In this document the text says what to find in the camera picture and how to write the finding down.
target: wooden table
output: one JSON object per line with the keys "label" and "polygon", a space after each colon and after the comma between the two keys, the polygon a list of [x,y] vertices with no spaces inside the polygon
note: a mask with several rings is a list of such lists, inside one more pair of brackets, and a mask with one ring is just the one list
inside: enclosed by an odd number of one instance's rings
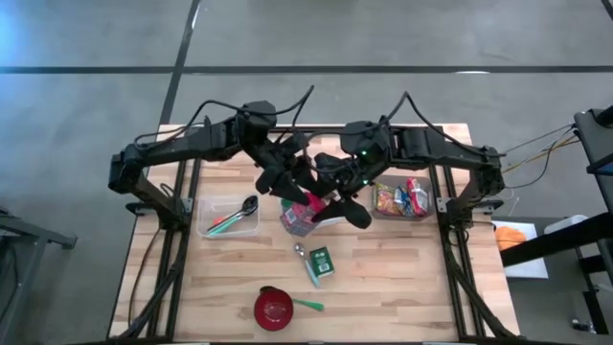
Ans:
{"label": "wooden table", "polygon": [[[161,126],[168,130],[176,126]],[[444,130],[469,144],[465,124],[443,125]],[[345,155],[338,137],[317,137],[309,154],[325,151]],[[153,167],[149,180],[172,186],[177,164]],[[261,169],[243,152],[222,163],[203,162],[199,196],[250,195]],[[390,169],[386,174],[427,176],[428,172]],[[460,193],[468,181],[466,171],[453,170]],[[440,181],[444,181],[439,171]],[[190,179],[186,178],[184,191]],[[359,202],[371,207],[371,189]],[[361,230],[342,221],[318,229],[306,238],[285,232],[280,200],[260,195],[261,224],[256,237],[205,240],[195,231],[194,217],[188,260],[181,291],[174,339],[177,341],[421,341],[456,340],[447,275],[436,216],[420,222],[374,219]],[[157,230],[157,217],[138,219],[127,257],[125,274],[110,335],[126,324],[129,295],[145,249]],[[163,235],[159,235],[145,267],[134,303],[135,314],[152,294]],[[322,278],[317,289],[293,251],[300,241],[307,249],[327,246],[336,272]],[[517,322],[494,234],[487,224],[475,224],[468,241],[476,286],[492,311],[512,332]],[[253,316],[253,304],[262,286],[274,286],[292,297],[323,303],[318,312],[295,306],[291,323],[279,332],[261,329]],[[472,330],[467,298],[462,294],[468,328]],[[163,304],[160,325],[166,323]]]}

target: metal spoon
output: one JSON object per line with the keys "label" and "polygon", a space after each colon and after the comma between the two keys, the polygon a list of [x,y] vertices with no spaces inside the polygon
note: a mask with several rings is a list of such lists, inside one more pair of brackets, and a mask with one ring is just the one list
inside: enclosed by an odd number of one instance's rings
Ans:
{"label": "metal spoon", "polygon": [[242,201],[242,205],[240,206],[240,209],[238,211],[234,212],[232,215],[226,217],[224,220],[220,221],[219,223],[207,229],[207,234],[216,235],[224,231],[230,225],[239,221],[243,217],[253,214],[254,212],[256,212],[257,209],[258,209],[258,197],[255,195],[251,195],[247,197],[244,201]]}
{"label": "metal spoon", "polygon": [[296,244],[294,244],[294,250],[296,251],[296,253],[298,253],[298,255],[300,255],[300,257],[303,259],[303,262],[305,262],[306,271],[308,272],[308,276],[310,277],[311,282],[313,282],[316,288],[321,286],[321,284],[319,283],[319,279],[313,271],[313,267],[311,267],[310,262],[305,256],[305,247],[303,246],[303,244],[300,242],[296,242]]}

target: green box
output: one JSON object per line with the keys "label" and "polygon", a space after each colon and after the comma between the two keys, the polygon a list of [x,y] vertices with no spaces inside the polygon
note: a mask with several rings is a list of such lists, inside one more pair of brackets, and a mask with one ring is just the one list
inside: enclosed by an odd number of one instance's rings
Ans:
{"label": "green box", "polygon": [[312,250],[310,252],[310,261],[313,266],[313,271],[318,278],[334,273],[332,258],[326,247]]}

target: green spoon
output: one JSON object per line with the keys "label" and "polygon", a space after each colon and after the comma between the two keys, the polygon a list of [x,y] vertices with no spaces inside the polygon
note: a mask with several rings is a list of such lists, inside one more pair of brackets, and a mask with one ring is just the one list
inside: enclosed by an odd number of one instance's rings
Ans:
{"label": "green spoon", "polygon": [[307,306],[309,308],[313,308],[316,311],[324,311],[324,305],[321,303],[317,303],[317,302],[310,302],[310,301],[305,301],[305,300],[299,300],[296,298],[292,298],[292,301],[294,301],[294,303],[298,303],[301,304],[303,306]]}

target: concrete floor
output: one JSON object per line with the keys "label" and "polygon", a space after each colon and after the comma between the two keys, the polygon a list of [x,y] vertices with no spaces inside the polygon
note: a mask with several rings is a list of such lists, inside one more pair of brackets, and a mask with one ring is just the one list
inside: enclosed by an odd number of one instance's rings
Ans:
{"label": "concrete floor", "polygon": [[[5,0],[0,66],[173,66],[191,3]],[[202,0],[193,24],[189,66],[613,64],[613,21],[599,0]],[[124,208],[130,198],[106,188],[108,162],[156,129],[169,83],[170,74],[0,75],[0,204],[79,236],[73,252],[46,253],[21,343],[105,337],[134,222]],[[301,123],[376,119],[406,89],[433,122],[468,123],[476,144],[500,150],[568,124],[577,111],[613,104],[613,74],[605,73],[183,76],[170,122],[186,122],[209,98],[282,107],[311,84]],[[419,121],[408,107],[395,120]],[[536,149],[514,152],[508,163]],[[516,192],[513,214],[604,211],[586,164],[580,146],[557,151],[543,179]],[[507,182],[529,181],[541,167],[527,165]],[[531,298],[513,295],[523,306],[522,333],[568,341],[555,332],[568,315],[532,312]],[[544,319],[548,327],[534,327]]]}

